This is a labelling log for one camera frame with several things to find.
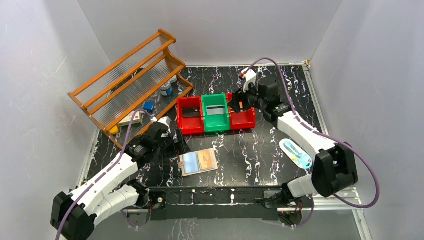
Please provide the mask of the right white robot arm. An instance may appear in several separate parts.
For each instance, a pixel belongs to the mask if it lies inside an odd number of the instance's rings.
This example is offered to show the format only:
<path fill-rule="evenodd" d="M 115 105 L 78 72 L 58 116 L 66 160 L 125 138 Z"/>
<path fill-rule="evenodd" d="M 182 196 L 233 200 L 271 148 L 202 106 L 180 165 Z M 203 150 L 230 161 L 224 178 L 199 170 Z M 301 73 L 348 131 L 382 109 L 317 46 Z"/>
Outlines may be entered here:
<path fill-rule="evenodd" d="M 358 182 L 355 156 L 349 146 L 337 143 L 312 128 L 293 108 L 281 100 L 276 83 L 249 83 L 247 90 L 232 93 L 228 102 L 236 114 L 259 109 L 265 120 L 288 135 L 311 159 L 312 173 L 283 183 L 281 192 L 258 201 L 295 207 L 305 196 L 330 197 Z"/>

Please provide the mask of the beige leather card holder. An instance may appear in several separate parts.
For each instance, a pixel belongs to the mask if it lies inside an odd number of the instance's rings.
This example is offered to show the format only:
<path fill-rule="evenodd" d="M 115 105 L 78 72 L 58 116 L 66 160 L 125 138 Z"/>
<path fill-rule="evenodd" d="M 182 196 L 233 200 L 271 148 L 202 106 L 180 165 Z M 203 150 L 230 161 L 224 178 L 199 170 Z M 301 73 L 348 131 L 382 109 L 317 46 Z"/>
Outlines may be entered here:
<path fill-rule="evenodd" d="M 178 166 L 181 169 L 183 177 L 192 176 L 192 175 L 201 174 L 201 173 L 210 172 L 210 171 L 215 171 L 219 168 L 214 149 L 209 148 L 209 149 L 206 149 L 206 150 L 211 150 L 211 153 L 212 153 L 212 156 L 213 156 L 213 159 L 214 159 L 214 163 L 215 163 L 215 167 L 212 168 L 212 169 L 204 170 L 204 171 L 200 170 L 199 161 L 198 161 L 198 157 L 197 157 L 198 151 L 189 152 L 189 153 L 186 153 L 186 154 L 179 156 Z"/>

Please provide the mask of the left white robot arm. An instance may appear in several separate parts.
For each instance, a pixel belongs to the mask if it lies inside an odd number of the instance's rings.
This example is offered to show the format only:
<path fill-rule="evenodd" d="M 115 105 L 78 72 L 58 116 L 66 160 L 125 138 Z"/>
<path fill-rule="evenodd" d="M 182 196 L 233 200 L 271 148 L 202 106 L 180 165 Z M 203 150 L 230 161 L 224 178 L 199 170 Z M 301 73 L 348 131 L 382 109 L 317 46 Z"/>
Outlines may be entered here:
<path fill-rule="evenodd" d="M 70 193 L 58 193 L 52 203 L 50 224 L 56 239 L 86 240 L 104 220 L 125 208 L 151 207 L 150 189 L 136 179 L 123 183 L 146 164 L 190 151 L 183 131 L 171 132 L 167 123 L 153 122 L 136 136 L 96 176 Z"/>

